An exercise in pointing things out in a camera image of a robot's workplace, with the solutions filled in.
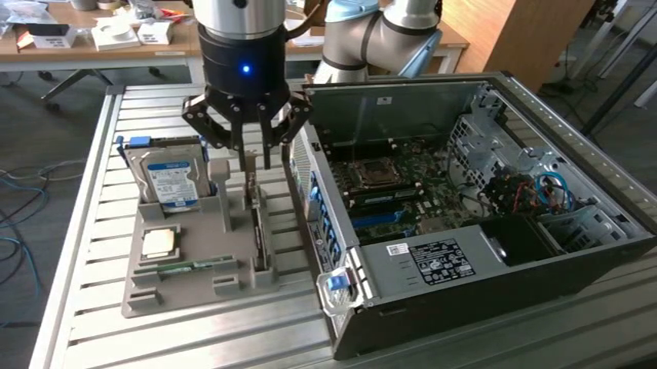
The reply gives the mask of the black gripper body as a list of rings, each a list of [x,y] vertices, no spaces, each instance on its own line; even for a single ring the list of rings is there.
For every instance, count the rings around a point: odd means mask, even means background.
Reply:
[[[258,121],[259,103],[275,115],[290,98],[283,27],[263,38],[231,39],[199,25],[198,35],[211,107],[222,115],[234,115],[231,105],[239,104],[246,123]]]

